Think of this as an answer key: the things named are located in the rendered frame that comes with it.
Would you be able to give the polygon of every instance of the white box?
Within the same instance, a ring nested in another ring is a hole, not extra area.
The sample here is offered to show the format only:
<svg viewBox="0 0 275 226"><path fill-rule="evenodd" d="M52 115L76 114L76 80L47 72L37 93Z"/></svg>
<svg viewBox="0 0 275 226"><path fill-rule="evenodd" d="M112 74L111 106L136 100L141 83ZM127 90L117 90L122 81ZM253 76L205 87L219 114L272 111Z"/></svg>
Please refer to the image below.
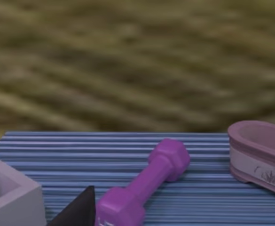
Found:
<svg viewBox="0 0 275 226"><path fill-rule="evenodd" d="M41 185L0 161L0 226L45 226Z"/></svg>

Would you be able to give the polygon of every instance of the blurred background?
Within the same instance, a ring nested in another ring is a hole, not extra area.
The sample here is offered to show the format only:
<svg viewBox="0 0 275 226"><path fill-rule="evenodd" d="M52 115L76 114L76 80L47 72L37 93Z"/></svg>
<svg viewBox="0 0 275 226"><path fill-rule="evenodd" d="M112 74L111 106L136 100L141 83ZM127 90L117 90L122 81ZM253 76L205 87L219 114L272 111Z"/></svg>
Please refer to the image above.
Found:
<svg viewBox="0 0 275 226"><path fill-rule="evenodd" d="M275 0L0 0L6 130L275 123Z"/></svg>

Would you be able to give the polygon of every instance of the blue striped table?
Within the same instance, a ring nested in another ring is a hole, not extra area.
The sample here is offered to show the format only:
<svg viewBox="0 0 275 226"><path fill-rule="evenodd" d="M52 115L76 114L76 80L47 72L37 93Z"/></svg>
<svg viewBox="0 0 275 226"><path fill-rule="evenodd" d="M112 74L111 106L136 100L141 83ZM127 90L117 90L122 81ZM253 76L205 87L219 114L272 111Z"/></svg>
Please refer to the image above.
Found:
<svg viewBox="0 0 275 226"><path fill-rule="evenodd" d="M0 160L43 185L50 220L89 185L97 199L126 186L165 137L183 141L192 161L147 202L146 226L275 226L275 194L230 175L226 134L7 132Z"/></svg>

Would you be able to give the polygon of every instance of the hexagonal dumbbell end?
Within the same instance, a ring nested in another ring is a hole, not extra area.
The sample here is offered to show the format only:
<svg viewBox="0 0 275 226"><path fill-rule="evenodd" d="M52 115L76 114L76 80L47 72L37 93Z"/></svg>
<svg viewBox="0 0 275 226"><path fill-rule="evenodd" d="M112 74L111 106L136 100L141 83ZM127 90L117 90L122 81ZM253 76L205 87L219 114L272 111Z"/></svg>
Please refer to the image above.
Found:
<svg viewBox="0 0 275 226"><path fill-rule="evenodd" d="M96 226L141 226L143 204L164 181L175 181L189 166L180 141L164 139L151 152L148 166L126 187L110 189L96 205Z"/></svg>

